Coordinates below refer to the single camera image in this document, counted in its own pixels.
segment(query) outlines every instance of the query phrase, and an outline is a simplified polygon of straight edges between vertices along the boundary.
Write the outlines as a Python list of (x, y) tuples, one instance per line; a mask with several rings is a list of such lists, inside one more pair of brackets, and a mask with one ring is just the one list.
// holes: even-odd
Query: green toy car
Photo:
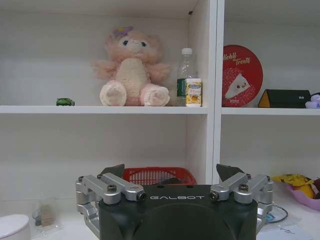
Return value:
[(74, 106), (75, 102), (70, 98), (57, 98), (56, 99), (57, 106)]

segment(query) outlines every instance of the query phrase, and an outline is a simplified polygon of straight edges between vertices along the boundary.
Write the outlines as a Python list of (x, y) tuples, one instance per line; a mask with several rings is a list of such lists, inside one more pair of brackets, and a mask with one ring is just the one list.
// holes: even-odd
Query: plastic water bottle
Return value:
[(192, 48), (182, 49), (182, 61), (178, 70), (176, 81), (176, 105), (186, 106), (186, 79), (196, 78), (194, 61), (192, 57)]

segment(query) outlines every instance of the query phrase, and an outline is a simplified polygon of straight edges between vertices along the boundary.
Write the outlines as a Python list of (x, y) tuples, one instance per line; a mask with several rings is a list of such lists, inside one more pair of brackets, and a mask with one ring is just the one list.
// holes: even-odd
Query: cheese graphic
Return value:
[(231, 98), (237, 96), (238, 94), (244, 92), (245, 90), (247, 90), (250, 87), (251, 86), (249, 85), (247, 79), (245, 77), (243, 77), (240, 73), (236, 76), (236, 78), (230, 84), (228, 91), (224, 95), (224, 98), (231, 99)]

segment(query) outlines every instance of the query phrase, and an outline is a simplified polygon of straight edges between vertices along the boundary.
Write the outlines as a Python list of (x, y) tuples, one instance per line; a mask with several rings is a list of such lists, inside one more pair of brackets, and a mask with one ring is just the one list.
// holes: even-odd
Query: white lid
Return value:
[(183, 48), (182, 55), (192, 54), (192, 48)]
[(26, 215), (15, 214), (0, 217), (0, 239), (11, 236), (29, 224), (29, 217)]
[(187, 78), (187, 82), (201, 82), (201, 78)]

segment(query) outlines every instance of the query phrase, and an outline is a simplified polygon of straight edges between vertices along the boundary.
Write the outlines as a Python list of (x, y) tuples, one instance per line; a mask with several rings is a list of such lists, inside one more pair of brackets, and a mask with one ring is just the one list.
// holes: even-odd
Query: red plastic basket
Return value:
[(173, 185), (196, 185), (196, 179), (182, 167), (142, 167), (126, 168), (123, 179), (133, 184), (152, 185), (161, 181), (177, 178), (183, 183)]

